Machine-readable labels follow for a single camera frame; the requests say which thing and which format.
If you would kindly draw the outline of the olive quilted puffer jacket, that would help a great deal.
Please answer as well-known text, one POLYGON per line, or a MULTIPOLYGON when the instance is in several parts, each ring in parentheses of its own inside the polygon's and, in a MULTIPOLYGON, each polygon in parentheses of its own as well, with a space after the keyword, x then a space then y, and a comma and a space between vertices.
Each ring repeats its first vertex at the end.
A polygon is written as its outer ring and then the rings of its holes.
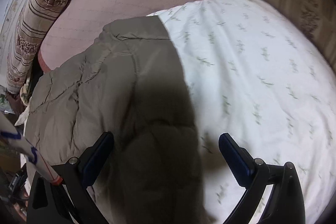
POLYGON ((34 89, 25 135, 51 165, 105 132, 114 143, 90 199, 108 223, 208 221, 194 109, 157 16, 105 25, 34 89))

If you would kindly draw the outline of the white sleeve with blue lines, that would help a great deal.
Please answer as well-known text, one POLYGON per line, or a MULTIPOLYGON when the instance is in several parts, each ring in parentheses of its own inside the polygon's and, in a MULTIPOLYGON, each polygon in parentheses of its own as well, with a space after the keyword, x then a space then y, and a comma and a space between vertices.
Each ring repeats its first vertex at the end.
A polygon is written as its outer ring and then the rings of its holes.
POLYGON ((37 173, 53 185, 62 182, 61 176, 45 161, 41 153, 1 113, 1 141, 25 155, 37 173))

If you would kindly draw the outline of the dark brown garment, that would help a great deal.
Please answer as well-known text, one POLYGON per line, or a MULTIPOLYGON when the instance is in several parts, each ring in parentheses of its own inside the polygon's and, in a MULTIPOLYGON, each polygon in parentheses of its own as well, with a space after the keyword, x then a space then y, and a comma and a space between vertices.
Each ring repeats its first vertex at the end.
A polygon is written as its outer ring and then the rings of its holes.
POLYGON ((23 104, 19 94, 11 94, 6 91, 6 99, 15 115, 19 116, 25 111, 26 106, 23 104))

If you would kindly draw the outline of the white leaf-print bed sheet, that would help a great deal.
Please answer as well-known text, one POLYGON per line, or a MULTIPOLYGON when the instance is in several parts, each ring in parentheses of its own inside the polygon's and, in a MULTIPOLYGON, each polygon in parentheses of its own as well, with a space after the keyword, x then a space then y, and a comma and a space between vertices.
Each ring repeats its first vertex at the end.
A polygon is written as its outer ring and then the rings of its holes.
POLYGON ((267 164, 294 164, 307 223, 335 192, 335 74, 317 48, 262 0, 202 0, 156 12, 178 51, 195 112, 209 223, 244 189, 218 147, 227 132, 267 164))

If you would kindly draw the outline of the striped floral beige pillow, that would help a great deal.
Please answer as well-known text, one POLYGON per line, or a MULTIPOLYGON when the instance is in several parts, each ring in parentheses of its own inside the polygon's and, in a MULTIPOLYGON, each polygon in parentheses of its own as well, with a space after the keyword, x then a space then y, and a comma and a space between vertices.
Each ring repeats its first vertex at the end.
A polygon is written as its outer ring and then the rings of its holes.
POLYGON ((6 88, 18 94, 43 39, 69 0, 27 0, 7 55, 6 88))

